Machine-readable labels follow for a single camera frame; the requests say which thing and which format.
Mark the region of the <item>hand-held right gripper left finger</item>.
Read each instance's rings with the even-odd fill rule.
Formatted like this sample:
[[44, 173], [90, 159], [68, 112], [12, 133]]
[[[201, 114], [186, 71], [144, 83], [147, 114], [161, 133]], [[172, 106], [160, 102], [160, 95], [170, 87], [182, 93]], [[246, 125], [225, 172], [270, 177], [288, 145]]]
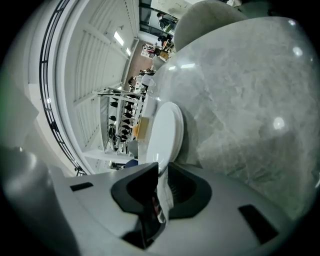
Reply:
[[137, 168], [114, 183], [110, 192], [123, 212], [137, 216], [134, 228], [121, 238], [145, 250], [163, 232], [167, 219], [158, 197], [158, 163], [141, 164]]

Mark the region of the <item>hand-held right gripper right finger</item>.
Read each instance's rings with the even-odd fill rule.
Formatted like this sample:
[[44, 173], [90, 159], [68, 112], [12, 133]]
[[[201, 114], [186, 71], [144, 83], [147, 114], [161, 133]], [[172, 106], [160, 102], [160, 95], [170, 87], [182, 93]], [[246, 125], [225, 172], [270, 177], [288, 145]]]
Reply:
[[211, 200], [210, 184], [186, 166], [169, 163], [167, 183], [173, 198], [173, 207], [168, 214], [170, 220], [192, 218]]

